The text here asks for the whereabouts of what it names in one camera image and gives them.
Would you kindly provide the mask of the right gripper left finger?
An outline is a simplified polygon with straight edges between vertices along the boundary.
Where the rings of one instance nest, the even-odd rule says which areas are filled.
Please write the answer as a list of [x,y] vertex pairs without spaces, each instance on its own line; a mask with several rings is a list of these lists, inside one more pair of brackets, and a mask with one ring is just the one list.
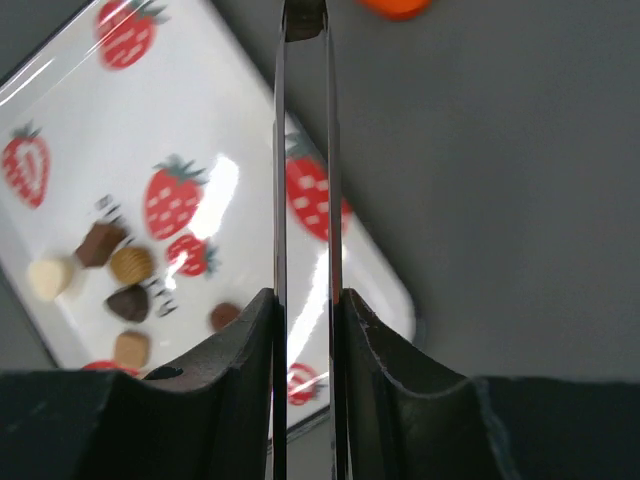
[[118,370],[1,375],[5,479],[261,479],[274,294],[145,379]]

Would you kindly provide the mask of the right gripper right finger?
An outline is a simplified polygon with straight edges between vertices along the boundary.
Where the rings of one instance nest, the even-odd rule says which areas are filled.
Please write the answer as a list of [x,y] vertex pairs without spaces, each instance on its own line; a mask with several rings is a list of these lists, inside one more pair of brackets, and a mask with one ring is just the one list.
[[467,377],[343,294],[356,479],[635,479],[639,387]]

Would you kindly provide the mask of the white strawberry tray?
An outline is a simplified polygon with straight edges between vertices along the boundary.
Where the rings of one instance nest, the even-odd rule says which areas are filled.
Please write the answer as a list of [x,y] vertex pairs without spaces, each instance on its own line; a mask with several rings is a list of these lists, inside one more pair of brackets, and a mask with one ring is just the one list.
[[[93,1],[1,88],[1,267],[62,368],[107,366],[140,379],[214,332],[222,302],[246,306],[274,286],[274,89],[206,1]],[[327,163],[286,113],[287,381],[290,426],[329,394]],[[343,284],[406,339],[413,302],[349,205]],[[95,222],[146,248],[154,272],[142,323],[105,300],[120,283],[75,250]],[[29,265],[74,267],[53,301]],[[140,369],[113,360],[125,331],[150,339]]]

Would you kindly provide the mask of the dark round chocolate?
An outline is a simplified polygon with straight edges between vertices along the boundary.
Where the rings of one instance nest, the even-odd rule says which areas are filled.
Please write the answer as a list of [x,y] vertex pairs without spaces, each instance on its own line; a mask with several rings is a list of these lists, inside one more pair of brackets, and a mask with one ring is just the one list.
[[324,29],[325,0],[286,0],[284,29],[287,42],[315,38]]

